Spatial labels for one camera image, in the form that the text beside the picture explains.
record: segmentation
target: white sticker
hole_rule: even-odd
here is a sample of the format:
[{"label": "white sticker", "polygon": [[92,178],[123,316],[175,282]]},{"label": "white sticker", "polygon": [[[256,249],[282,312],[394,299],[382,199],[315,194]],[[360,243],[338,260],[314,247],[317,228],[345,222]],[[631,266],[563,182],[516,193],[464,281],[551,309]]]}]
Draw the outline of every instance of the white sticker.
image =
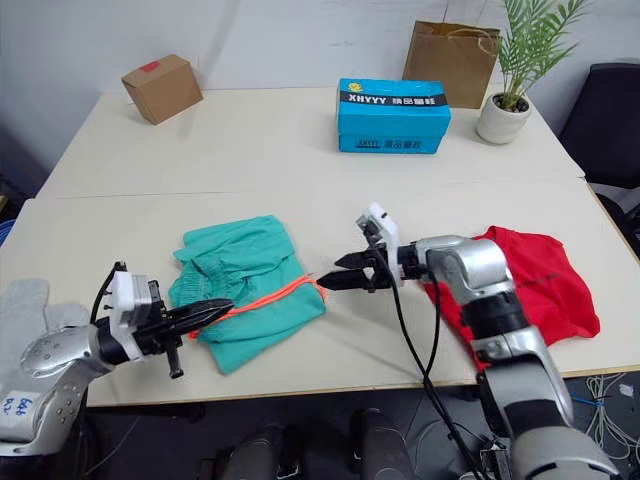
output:
[{"label": "white sticker", "polygon": [[633,385],[627,385],[626,383],[621,383],[620,393],[625,397],[633,398]]},{"label": "white sticker", "polygon": [[38,396],[32,392],[12,390],[0,402],[0,424],[12,427],[31,413]]}]

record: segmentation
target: white wall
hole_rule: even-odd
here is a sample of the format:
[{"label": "white wall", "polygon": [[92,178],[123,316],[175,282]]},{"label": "white wall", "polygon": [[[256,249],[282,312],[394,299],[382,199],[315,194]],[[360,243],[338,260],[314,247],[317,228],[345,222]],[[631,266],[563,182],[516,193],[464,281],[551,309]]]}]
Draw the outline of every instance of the white wall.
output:
[{"label": "white wall", "polygon": [[[499,0],[0,0],[0,120],[53,168],[98,95],[176,53],[204,88],[400,78],[416,18],[504,25]],[[591,63],[640,57],[640,0],[593,0],[531,96],[559,130]]]}]

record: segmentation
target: blue box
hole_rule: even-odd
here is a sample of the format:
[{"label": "blue box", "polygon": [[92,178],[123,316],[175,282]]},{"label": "blue box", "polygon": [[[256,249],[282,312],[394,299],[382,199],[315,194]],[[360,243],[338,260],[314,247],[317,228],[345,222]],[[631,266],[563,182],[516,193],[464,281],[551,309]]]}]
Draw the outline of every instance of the blue box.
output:
[{"label": "blue box", "polygon": [[435,153],[450,120],[440,82],[340,80],[338,143],[343,152]]}]

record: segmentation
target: red sticker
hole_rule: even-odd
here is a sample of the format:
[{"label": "red sticker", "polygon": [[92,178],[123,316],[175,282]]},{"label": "red sticker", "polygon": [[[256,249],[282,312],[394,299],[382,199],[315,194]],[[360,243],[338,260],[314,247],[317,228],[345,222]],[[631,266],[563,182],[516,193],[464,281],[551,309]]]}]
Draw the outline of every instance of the red sticker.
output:
[{"label": "red sticker", "polygon": [[142,70],[143,72],[149,73],[150,71],[155,70],[159,66],[160,66],[160,62],[155,61],[155,62],[147,63],[146,65],[141,66],[140,70]]}]

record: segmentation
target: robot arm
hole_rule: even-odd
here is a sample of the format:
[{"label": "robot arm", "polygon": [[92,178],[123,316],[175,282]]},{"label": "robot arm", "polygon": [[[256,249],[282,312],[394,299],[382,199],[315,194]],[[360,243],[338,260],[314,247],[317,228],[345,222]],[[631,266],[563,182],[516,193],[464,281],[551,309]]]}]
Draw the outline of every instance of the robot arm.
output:
[{"label": "robot arm", "polygon": [[[491,429],[512,439],[515,478],[617,475],[600,448],[571,428],[573,409],[567,388],[540,332],[528,322],[506,258],[494,242],[443,236],[398,247],[397,228],[377,204],[356,223],[370,248],[342,257],[336,265],[344,270],[331,272],[318,283],[333,290],[374,292],[389,288],[391,282],[397,286],[409,279],[428,282],[428,270],[446,283],[473,332],[474,353],[488,364],[477,376],[482,405]],[[388,259],[393,278],[373,249]],[[367,267],[374,271],[370,277],[363,271]]]},{"label": "robot arm", "polygon": [[124,263],[114,267],[108,289],[101,293],[108,295],[109,317],[37,339],[19,367],[0,382],[3,463],[7,457],[33,459],[57,453],[89,383],[116,365],[166,353],[171,378],[182,375],[177,354],[180,336],[233,307],[230,300],[213,299],[167,310],[158,282],[127,272]]}]

